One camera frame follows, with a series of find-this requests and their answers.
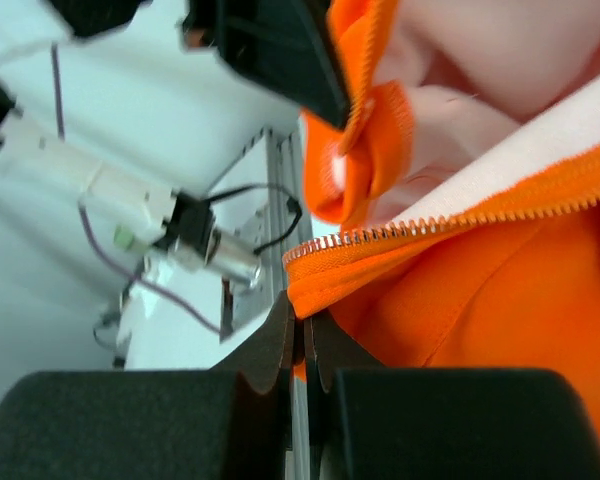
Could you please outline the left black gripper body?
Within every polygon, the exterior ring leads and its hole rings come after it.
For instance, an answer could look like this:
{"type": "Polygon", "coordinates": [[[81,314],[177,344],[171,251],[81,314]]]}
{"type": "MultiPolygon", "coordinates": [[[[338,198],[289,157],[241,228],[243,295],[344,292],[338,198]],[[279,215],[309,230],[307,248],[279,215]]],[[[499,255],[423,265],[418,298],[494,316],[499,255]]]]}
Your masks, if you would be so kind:
{"type": "MultiPolygon", "coordinates": [[[[144,0],[51,0],[46,4],[68,25],[74,37],[86,40],[127,26],[144,0]]],[[[214,43],[218,1],[186,1],[187,15],[178,24],[186,50],[214,43]]]]}

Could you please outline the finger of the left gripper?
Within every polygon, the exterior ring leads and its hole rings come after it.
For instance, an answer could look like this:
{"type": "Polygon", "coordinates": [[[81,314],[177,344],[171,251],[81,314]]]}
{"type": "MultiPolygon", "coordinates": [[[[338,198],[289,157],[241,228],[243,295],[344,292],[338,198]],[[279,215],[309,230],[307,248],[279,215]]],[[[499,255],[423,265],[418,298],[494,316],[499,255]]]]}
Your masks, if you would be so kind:
{"type": "Polygon", "coordinates": [[[342,129],[352,100],[327,25],[327,1],[219,1],[216,41],[243,78],[342,129]]]}

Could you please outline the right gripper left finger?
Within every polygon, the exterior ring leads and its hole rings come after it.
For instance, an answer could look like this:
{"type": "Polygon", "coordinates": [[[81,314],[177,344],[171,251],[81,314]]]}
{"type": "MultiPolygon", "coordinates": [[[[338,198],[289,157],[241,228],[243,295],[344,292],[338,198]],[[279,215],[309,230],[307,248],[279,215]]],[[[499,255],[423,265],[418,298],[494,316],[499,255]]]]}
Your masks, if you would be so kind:
{"type": "Polygon", "coordinates": [[[38,372],[0,403],[0,479],[281,479],[294,315],[208,370],[38,372]]]}

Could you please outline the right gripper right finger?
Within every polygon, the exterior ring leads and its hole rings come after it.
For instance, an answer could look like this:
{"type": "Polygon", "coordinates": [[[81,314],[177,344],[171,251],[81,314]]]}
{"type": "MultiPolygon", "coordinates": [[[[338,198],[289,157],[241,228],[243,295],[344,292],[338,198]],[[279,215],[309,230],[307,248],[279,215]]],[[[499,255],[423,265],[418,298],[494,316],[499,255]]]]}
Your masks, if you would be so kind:
{"type": "Polygon", "coordinates": [[[553,371],[390,368],[325,312],[303,333],[314,479],[600,479],[600,441],[553,371]]]}

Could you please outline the orange jacket with pink lining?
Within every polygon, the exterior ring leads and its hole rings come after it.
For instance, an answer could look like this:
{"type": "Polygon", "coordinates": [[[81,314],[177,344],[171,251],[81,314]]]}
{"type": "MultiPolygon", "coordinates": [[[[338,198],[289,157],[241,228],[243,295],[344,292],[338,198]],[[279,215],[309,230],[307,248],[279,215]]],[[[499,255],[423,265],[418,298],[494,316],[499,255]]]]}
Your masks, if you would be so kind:
{"type": "Polygon", "coordinates": [[[395,367],[544,367],[600,438],[600,1],[335,1],[353,96],[303,112],[305,198],[340,227],[285,259],[395,367]]]}

